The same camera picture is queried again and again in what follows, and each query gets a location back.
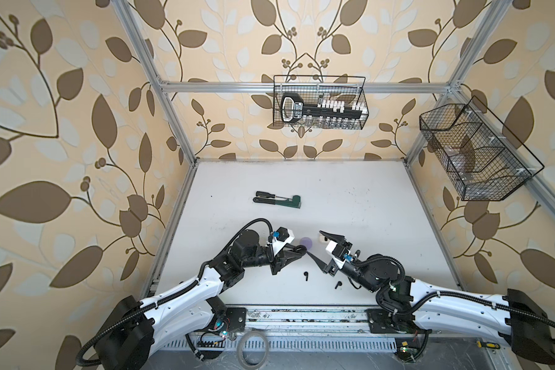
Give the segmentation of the purple earbud charging case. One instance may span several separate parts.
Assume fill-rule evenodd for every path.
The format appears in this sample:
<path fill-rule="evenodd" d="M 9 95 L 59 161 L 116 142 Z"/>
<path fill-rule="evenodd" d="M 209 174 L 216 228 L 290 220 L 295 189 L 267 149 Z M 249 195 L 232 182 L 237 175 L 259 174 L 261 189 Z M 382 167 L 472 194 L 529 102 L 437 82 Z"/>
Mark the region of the purple earbud charging case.
<path fill-rule="evenodd" d="M 300 245 L 305 246 L 308 250 L 310 250 L 313 246 L 313 241 L 309 237 L 303 237 L 299 241 Z"/>

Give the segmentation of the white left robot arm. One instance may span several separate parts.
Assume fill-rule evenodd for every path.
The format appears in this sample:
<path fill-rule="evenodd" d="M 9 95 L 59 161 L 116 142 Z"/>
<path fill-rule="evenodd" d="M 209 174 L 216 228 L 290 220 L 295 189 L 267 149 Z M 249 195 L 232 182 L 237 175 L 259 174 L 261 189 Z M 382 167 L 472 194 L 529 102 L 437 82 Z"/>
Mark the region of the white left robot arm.
<path fill-rule="evenodd" d="M 122 299 L 76 354 L 76 365 L 140 369 L 168 342 L 194 331 L 226 336 L 229 321 L 220 295 L 248 268 L 268 266 L 277 274 L 304 257 L 307 248 L 293 242 L 288 228 L 274 229 L 265 218 L 248 222 L 215 257 L 202 263 L 194 277 L 140 301 L 132 296 Z"/>

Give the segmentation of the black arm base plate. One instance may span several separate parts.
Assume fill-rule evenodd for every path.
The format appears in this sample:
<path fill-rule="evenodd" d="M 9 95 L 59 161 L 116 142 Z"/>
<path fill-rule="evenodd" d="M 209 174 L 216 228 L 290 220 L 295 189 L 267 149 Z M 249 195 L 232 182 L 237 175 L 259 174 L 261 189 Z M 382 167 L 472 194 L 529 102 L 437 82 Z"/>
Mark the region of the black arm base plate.
<path fill-rule="evenodd" d="M 228 307 L 214 315 L 211 331 L 219 335 L 245 330 L 248 310 L 243 307 Z"/>

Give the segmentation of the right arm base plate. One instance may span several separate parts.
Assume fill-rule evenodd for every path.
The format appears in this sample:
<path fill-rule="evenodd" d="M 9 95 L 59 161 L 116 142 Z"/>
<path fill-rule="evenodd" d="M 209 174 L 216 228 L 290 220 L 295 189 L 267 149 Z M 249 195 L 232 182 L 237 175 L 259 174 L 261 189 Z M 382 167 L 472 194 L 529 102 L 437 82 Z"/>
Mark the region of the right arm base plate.
<path fill-rule="evenodd" d="M 428 332 L 416 325 L 411 315 L 393 315 L 381 308 L 367 309 L 365 313 L 371 334 L 420 335 Z"/>

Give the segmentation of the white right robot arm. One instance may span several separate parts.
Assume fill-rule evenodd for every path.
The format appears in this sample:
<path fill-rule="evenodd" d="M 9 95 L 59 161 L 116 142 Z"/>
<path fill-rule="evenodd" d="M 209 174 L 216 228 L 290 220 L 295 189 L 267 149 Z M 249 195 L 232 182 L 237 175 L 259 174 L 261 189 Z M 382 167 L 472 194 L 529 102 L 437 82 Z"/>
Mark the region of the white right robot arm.
<path fill-rule="evenodd" d="M 315 263 L 325 274 L 345 275 L 374 294 L 385 323 L 396 331 L 451 331 L 508 345 L 517 356 L 555 365 L 555 321 L 527 294 L 476 294 L 446 289 L 406 274 L 394 257 L 373 254 L 361 260 L 344 236 L 319 233 L 331 260 Z"/>

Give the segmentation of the cream earbud charging case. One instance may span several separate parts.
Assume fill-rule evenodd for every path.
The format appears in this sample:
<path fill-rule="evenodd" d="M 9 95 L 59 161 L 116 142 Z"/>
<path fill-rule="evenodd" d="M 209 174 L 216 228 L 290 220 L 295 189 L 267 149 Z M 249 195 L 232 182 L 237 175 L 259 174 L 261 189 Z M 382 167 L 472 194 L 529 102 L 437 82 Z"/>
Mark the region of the cream earbud charging case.
<path fill-rule="evenodd" d="M 329 242 L 329 239 L 327 237 L 325 237 L 325 235 L 319 234 L 319 242 L 321 244 L 326 245 Z"/>

